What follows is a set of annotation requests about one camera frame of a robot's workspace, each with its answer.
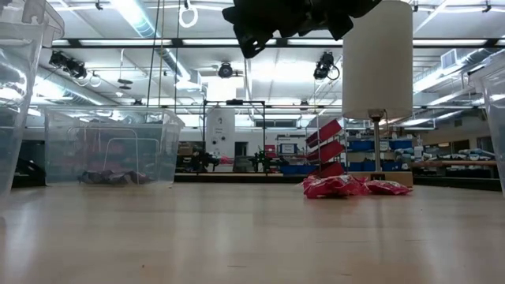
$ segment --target white lampshade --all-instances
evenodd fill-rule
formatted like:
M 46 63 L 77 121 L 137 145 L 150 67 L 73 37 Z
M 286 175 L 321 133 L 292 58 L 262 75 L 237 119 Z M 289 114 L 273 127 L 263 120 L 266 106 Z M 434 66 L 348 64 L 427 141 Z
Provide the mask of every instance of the white lampshade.
M 412 114 L 412 9 L 381 2 L 344 37 L 343 116 L 369 119 L 369 110 L 388 118 Z

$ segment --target clear plastic bin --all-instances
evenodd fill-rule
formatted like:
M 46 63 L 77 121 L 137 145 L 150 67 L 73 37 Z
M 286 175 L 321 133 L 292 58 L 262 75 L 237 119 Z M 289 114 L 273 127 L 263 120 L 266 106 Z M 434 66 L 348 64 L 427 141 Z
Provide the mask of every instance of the clear plastic bin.
M 64 30 L 45 0 L 0 0 L 0 201 L 12 185 L 40 48 Z
M 49 106 L 48 185 L 146 185 L 174 181 L 184 123 L 172 110 Z
M 495 150 L 499 179 L 505 196 L 505 69 L 481 78 L 489 130 Z

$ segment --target red plastic bag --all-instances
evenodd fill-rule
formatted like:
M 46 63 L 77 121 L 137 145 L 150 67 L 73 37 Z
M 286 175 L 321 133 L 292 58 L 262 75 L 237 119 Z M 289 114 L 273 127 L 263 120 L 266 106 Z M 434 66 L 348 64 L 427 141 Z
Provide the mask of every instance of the red plastic bag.
M 395 181 L 367 181 L 365 186 L 372 194 L 380 195 L 406 195 L 412 192 L 412 189 L 404 185 L 400 185 Z
M 319 179 L 307 177 L 303 182 L 304 194 L 309 199 L 319 197 L 345 197 L 368 195 L 369 190 L 363 186 L 363 181 L 348 175 L 326 177 Z

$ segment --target wooden floor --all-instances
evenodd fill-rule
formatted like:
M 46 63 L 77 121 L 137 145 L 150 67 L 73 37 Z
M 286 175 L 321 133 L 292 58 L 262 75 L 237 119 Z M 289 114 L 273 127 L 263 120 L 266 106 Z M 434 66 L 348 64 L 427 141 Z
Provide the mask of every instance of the wooden floor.
M 13 192 L 1 284 L 504 283 L 501 193 L 305 200 L 292 185 Z

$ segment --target red shelf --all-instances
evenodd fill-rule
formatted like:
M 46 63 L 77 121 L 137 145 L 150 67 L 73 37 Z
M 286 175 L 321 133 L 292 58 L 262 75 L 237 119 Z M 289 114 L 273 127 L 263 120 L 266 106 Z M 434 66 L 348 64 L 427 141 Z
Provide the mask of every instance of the red shelf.
M 328 177 L 336 177 L 344 173 L 345 170 L 342 168 L 342 165 L 338 162 L 335 162 L 335 163 L 325 163 L 321 167 L 321 172 L 319 172 L 319 169 L 317 169 L 310 174 L 315 174 L 321 178 L 328 178 Z
M 324 142 L 332 138 L 333 136 L 339 134 L 341 130 L 342 126 L 340 126 L 338 121 L 336 121 L 335 119 L 330 121 L 330 123 L 323 126 L 319 131 L 320 142 Z M 317 146 L 317 131 L 314 132 L 311 136 L 309 136 L 309 138 L 307 138 L 305 141 L 307 142 L 307 145 L 311 148 Z
M 335 140 L 328 144 L 325 144 L 321 147 L 321 149 L 316 149 L 314 152 L 308 154 L 307 160 L 310 163 L 325 163 L 336 155 L 342 153 L 344 150 L 344 147 L 337 140 Z M 319 160 L 319 151 L 321 151 L 321 160 Z

